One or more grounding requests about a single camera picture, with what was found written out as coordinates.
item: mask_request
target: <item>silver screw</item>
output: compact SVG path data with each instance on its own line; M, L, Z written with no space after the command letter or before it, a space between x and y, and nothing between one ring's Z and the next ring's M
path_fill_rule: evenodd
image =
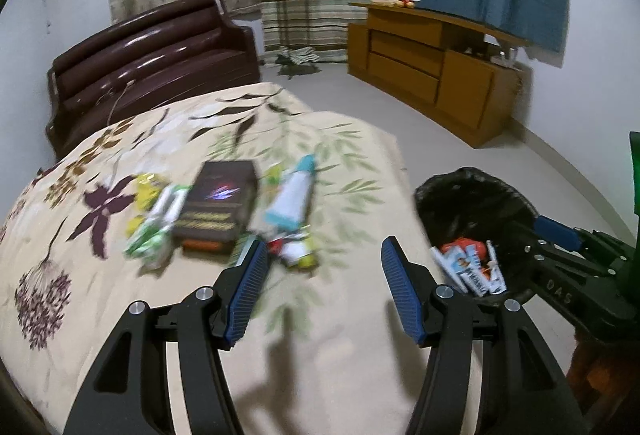
M198 298L199 300L205 301L211 298L212 296L213 296L213 289L210 287L200 287L196 291L196 298Z
M143 301L134 301L129 305L129 312L133 315L140 314L145 309L145 303Z
M520 310L520 304L512 299L505 300L504 307L511 312L518 312Z
M453 289L446 285L438 285L436 287L436 294L443 299L451 298L453 296Z

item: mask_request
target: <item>black plastic bag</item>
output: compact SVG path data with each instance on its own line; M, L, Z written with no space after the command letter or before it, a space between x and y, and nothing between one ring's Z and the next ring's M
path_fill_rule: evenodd
M431 245L440 248L460 237L491 240L508 291L478 299L499 304L507 298L525 303L532 298L522 264L527 254L514 253L502 238L505 225L516 221L533 228L538 212L506 182L478 170L460 168L436 175L415 190L415 205Z

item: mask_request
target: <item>wooden desk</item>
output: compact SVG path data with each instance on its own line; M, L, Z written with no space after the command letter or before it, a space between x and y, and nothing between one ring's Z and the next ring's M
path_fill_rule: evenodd
M485 34L511 46L522 38L434 11L381 4L366 24L349 24L349 73L388 92L477 148L506 126L520 85L518 72L481 57Z

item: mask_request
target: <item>floral tablecloth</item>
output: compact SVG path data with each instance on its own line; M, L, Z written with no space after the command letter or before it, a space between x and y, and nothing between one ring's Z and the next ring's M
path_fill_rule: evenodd
M252 434L404 433L428 350L404 335L380 264L396 235L410 260L428 256L393 137L356 119L313 112L260 83L157 108L83 141L33 180L0 230L0 357L53 431L62 432L79 386L126 307L181 301L223 264L176 250L145 272L122 255L143 172L190 184L205 160L293 166L315 153L310 214L319 248L312 274L271 268L255 318L223 367L242 426ZM258 199L252 228L264 224ZM188 434L177 347L169 380L178 434ZM472 364L466 433L477 410Z

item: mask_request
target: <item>gray tile floor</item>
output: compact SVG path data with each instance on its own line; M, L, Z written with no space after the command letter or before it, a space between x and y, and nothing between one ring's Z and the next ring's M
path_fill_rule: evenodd
M517 188L543 215L573 227L612 233L564 177L515 138L504 134L474 150L417 110L348 75L346 65L319 67L322 72L290 80L278 76L278 68L265 67L262 80L278 83L314 110L332 110L366 120L396 136L414 187L432 175L476 166ZM538 296L525 309L566 371L575 347L574 329Z

